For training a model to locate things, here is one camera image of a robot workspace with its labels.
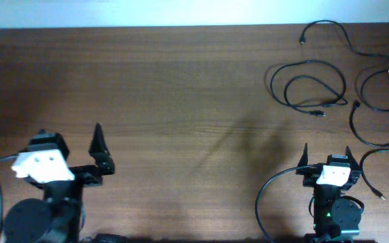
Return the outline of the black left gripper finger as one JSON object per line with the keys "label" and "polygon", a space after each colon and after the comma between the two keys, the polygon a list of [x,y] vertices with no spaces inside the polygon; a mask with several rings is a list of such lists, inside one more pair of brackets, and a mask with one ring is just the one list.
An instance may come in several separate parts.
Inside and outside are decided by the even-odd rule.
{"label": "black left gripper finger", "polygon": [[93,139],[91,140],[88,153],[95,160],[95,164],[102,175],[113,175],[115,173],[115,164],[105,143],[104,133],[100,123],[96,123],[95,125]]}
{"label": "black left gripper finger", "polygon": [[37,134],[35,134],[32,139],[33,140],[55,140],[59,136],[58,132],[47,132],[42,129],[39,130]]}

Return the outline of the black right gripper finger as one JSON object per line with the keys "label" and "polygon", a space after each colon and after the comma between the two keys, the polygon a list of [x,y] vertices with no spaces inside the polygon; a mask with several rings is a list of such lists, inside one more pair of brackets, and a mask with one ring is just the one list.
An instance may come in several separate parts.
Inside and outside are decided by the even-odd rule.
{"label": "black right gripper finger", "polygon": [[308,165],[308,144],[305,143],[303,148],[303,154],[299,161],[299,167],[304,167]]}
{"label": "black right gripper finger", "polygon": [[353,154],[351,153],[351,149],[349,146],[346,146],[346,148],[345,148],[345,155],[348,158],[348,162],[350,164],[351,170],[352,171],[359,171],[359,164],[357,163],[357,161],[353,157]]}

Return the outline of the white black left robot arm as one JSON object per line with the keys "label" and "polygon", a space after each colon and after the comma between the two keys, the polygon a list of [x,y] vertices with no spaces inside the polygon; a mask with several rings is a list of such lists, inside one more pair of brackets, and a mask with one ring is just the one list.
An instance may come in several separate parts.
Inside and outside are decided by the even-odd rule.
{"label": "white black left robot arm", "polygon": [[88,150],[93,164],[70,167],[68,146],[60,133],[39,131],[18,153],[11,168],[17,178],[43,191],[43,198],[16,203],[3,221],[6,242],[78,242],[84,225],[85,187],[101,186],[115,172],[101,124]]}

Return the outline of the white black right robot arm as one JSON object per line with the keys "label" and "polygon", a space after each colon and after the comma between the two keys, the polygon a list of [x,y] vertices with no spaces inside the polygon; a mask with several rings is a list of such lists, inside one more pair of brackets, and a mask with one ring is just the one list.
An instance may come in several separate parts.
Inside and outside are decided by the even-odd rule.
{"label": "white black right robot arm", "polygon": [[306,234],[303,241],[352,242],[359,235],[364,204],[344,194],[362,174],[351,150],[346,148],[344,155],[329,155],[325,163],[310,165],[305,146],[296,174],[303,176],[304,187],[313,189],[309,211],[315,232]]}

